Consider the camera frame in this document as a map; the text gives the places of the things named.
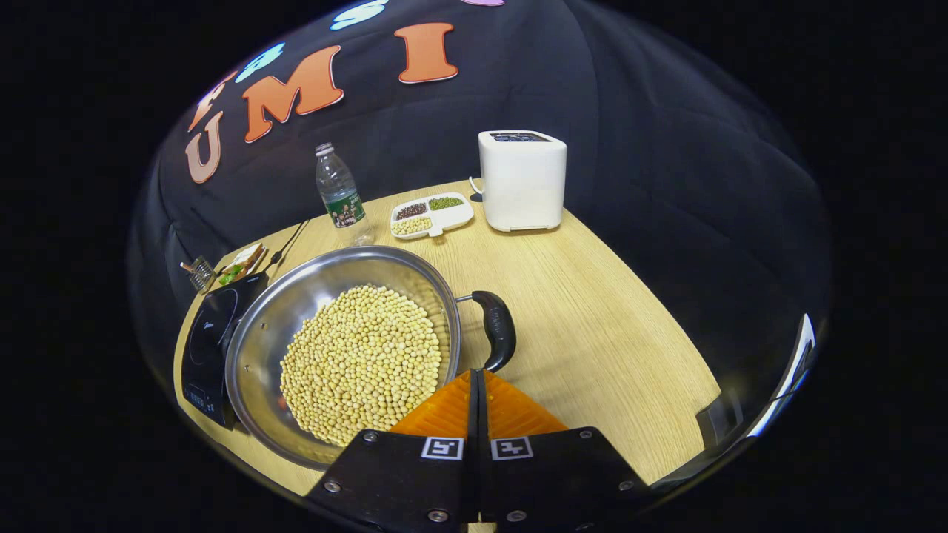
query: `bottle cap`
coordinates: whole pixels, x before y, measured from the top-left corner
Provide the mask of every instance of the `bottle cap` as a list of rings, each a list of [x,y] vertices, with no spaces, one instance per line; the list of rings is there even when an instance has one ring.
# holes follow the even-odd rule
[[[316,155],[325,156],[326,154],[332,154],[335,150],[332,142],[326,142],[316,147]]]

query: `induction cooktop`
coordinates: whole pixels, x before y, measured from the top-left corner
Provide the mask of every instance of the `induction cooktop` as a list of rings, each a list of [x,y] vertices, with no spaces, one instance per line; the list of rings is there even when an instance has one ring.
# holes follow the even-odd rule
[[[209,292],[194,315],[185,342],[182,393],[207,418],[229,430],[233,429],[234,411],[224,383],[224,361],[237,324],[266,284],[266,274],[260,273]]]

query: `water bottle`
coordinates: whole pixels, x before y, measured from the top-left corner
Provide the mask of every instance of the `water bottle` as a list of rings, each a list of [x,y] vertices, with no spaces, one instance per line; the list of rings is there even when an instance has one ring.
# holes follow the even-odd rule
[[[375,237],[349,167],[336,155],[332,142],[316,147],[316,185],[333,224],[346,246],[370,245]]]

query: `white divided dish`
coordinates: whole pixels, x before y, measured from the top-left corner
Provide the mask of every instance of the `white divided dish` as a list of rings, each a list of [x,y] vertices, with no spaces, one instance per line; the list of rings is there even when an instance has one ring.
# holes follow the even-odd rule
[[[463,203],[460,206],[452,206],[449,208],[443,208],[437,211],[431,210],[431,205],[428,202],[434,198],[457,198]],[[409,216],[401,220],[395,220],[395,217],[398,216],[398,212],[402,211],[408,206],[413,206],[415,204],[425,204],[425,212],[416,214],[414,216]],[[398,235],[395,233],[392,224],[395,222],[404,222],[406,220],[412,220],[415,218],[428,217],[431,219],[431,227],[424,231],[416,231],[415,233],[407,233],[405,235]],[[392,215],[389,217],[389,231],[392,232],[392,236],[398,237],[399,239],[417,239],[418,237],[437,237],[438,235],[444,233],[445,231],[452,230],[459,226],[463,226],[468,220],[474,218],[474,209],[471,207],[470,203],[467,202],[467,198],[464,198],[462,194],[458,193],[443,193],[443,194],[434,194],[432,196],[425,196],[423,198],[417,198],[411,200],[411,202],[405,202],[395,206],[392,210]]]

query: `wok handle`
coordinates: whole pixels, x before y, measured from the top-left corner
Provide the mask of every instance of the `wok handle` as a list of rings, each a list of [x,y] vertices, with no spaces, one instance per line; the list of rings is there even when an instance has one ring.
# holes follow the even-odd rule
[[[475,290],[467,296],[456,299],[456,302],[467,300],[479,303],[483,309],[483,331],[490,340],[490,357],[483,364],[483,368],[490,372],[497,372],[514,356],[514,350],[517,348],[514,319],[510,316],[507,304],[493,292]]]

